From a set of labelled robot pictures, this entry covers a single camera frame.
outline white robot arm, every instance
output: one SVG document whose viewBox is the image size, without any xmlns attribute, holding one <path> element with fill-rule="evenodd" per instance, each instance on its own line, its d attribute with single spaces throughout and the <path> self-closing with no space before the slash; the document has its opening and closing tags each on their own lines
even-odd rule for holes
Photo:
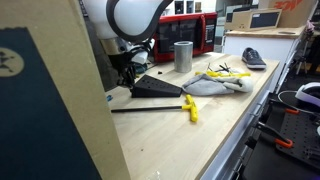
<svg viewBox="0 0 320 180">
<path fill-rule="evenodd" d="M 173 0 L 83 0 L 118 85 L 133 88 L 133 62 L 145 63 L 162 12 Z"/>
</svg>

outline microwave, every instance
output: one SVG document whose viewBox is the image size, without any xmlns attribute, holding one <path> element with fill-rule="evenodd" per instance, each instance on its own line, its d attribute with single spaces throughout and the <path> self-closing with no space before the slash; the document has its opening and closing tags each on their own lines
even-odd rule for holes
<svg viewBox="0 0 320 180">
<path fill-rule="evenodd" d="M 216 32 L 217 13 L 194 13 L 161 16 L 153 39 L 152 61 L 174 60 L 174 43 L 193 42 L 193 55 L 212 52 Z"/>
</svg>

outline gray sneaker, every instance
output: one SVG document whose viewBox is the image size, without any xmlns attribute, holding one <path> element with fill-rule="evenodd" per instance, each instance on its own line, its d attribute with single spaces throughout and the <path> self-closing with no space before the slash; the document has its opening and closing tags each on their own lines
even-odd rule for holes
<svg viewBox="0 0 320 180">
<path fill-rule="evenodd" d="M 246 48 L 242 54 L 242 61 L 247 64 L 249 69 L 265 69 L 267 67 L 259 55 L 259 53 L 252 49 Z"/>
</svg>

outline metal cylinder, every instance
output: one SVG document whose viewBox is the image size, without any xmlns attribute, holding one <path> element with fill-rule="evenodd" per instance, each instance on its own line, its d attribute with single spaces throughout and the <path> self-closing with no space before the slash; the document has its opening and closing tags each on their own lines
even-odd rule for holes
<svg viewBox="0 0 320 180">
<path fill-rule="evenodd" d="M 187 73 L 192 69 L 193 42 L 180 41 L 174 43 L 174 70 Z"/>
</svg>

